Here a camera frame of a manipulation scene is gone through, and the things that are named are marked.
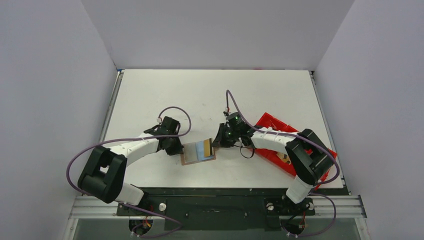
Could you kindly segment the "tan striped credit card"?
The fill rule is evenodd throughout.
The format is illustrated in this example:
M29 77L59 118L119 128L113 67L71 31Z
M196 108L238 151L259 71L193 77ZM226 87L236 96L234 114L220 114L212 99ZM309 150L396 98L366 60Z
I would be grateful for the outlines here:
M208 138L203 141L203 156L205 158L212 157L214 155L214 148L212 146L212 139Z

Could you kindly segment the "brown leather card holder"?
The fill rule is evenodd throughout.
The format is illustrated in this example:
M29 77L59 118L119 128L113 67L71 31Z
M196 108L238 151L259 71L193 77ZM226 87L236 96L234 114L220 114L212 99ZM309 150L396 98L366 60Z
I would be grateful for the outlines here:
M215 149L213 147L213 156L204 157L203 141L190 142L183 145L183 152L180 154L181 164L192 165L216 159Z

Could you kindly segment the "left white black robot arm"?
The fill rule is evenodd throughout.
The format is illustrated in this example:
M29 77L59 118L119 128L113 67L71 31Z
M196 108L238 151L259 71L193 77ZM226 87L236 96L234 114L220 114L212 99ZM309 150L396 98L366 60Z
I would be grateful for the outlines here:
M145 130L137 141L128 141L112 147L93 148L77 181L86 194L105 203L121 202L137 206L145 197L140 188L124 181L126 168L141 158L165 151L169 156L183 153L177 134L179 121L164 117L160 124Z

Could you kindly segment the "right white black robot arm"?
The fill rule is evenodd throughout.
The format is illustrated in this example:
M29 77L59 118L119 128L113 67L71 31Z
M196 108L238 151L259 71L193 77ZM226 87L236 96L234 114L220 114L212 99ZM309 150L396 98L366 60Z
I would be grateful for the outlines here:
M277 131L271 127L251 125L239 112L225 114L211 145L231 148L236 143L244 147L286 154L295 171L295 178L286 191L294 204L302 202L334 165L335 158L318 136L306 128L301 132Z

